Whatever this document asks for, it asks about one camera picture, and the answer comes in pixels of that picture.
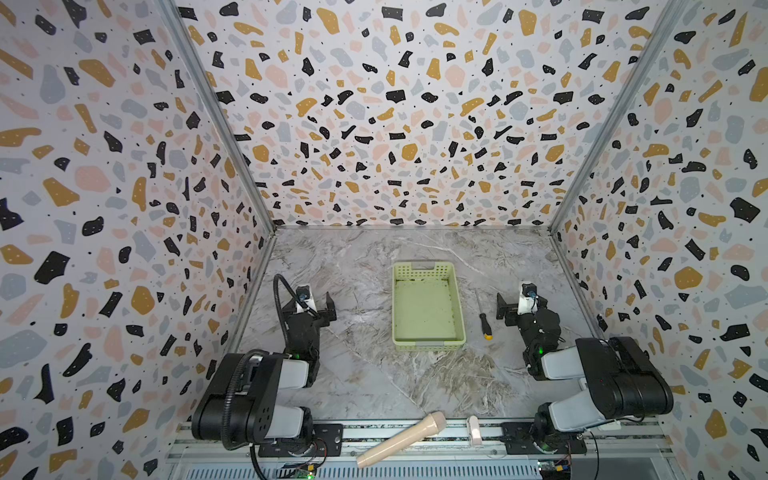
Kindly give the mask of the black yellow handled screwdriver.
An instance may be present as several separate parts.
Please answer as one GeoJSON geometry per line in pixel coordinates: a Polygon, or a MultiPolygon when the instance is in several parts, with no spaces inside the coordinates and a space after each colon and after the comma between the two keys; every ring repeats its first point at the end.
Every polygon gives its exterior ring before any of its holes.
{"type": "Polygon", "coordinates": [[[488,322],[486,312],[483,308],[483,302],[481,301],[479,292],[475,292],[475,297],[478,304],[478,316],[481,322],[481,331],[483,334],[483,337],[486,341],[491,341],[493,339],[493,332],[490,326],[490,323],[488,322]]]}

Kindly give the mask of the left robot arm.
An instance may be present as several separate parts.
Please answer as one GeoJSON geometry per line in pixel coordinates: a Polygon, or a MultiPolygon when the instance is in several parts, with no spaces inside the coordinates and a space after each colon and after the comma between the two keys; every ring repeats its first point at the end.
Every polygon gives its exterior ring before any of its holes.
{"type": "Polygon", "coordinates": [[[307,286],[299,288],[299,298],[304,307],[291,300],[278,309],[287,334],[282,353],[254,349],[224,356],[191,417],[195,439],[219,442],[227,450],[262,446],[273,456],[303,456],[316,447],[311,410],[280,405],[277,397],[282,390],[314,384],[320,366],[320,330],[337,315],[330,295],[315,314],[309,312],[314,299],[307,286]]]}

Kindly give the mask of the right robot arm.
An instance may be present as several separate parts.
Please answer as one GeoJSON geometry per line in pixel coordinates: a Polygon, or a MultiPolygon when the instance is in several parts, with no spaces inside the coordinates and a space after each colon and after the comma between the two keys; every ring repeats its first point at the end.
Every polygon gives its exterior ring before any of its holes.
{"type": "Polygon", "coordinates": [[[497,296],[496,318],[518,329],[526,371],[535,380],[580,386],[566,399],[540,405],[528,424],[504,423],[509,450],[584,453],[580,436],[592,428],[672,411],[671,387],[634,339],[578,338],[562,348],[560,317],[535,284],[523,283],[515,303],[497,296]]]}

